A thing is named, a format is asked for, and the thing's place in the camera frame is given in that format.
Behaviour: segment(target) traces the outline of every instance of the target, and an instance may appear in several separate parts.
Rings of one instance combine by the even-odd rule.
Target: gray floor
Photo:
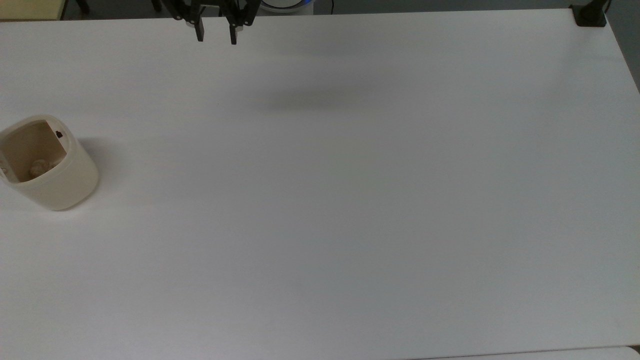
[[[589,0],[335,0],[334,13],[441,12],[461,10],[507,10],[567,8]],[[91,7],[83,15],[74,0],[68,0],[63,20],[146,19],[170,17],[166,9],[155,12],[151,0],[87,0]],[[331,0],[316,0],[315,14],[328,14]],[[216,16],[207,9],[205,16]],[[607,13],[620,49],[640,89],[640,0],[613,0]]]

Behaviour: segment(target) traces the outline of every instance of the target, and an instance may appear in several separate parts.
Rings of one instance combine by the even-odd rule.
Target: cylindrical container
[[[0,132],[0,176],[49,210],[67,209],[89,196],[98,169],[62,121],[28,117]]]

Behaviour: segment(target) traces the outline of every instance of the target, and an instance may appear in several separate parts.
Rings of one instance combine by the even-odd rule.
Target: container opening
[[[52,168],[67,155],[46,120],[37,120],[13,131],[0,143],[0,152],[7,170],[5,176],[12,183],[34,179],[31,169],[34,163],[48,163]]]

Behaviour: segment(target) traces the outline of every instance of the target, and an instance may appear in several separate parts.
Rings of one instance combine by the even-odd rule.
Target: wooden surface
[[[60,20],[64,0],[2,0],[2,20]]]

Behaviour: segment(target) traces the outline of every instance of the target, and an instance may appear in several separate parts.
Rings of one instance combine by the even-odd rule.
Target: black clamp
[[[604,16],[602,8],[608,0],[592,0],[587,5],[571,5],[573,10],[573,18],[578,26],[589,28],[604,28],[607,19]]]
[[[162,0],[171,16],[176,20],[184,19],[196,30],[198,41],[204,39],[204,27],[202,26],[202,12],[205,6],[217,6],[220,13],[229,21],[231,44],[237,43],[237,32],[243,26],[251,26],[255,20],[255,14],[260,8],[261,0],[246,0],[244,8],[240,9],[235,0],[191,0],[186,5],[184,0]]]

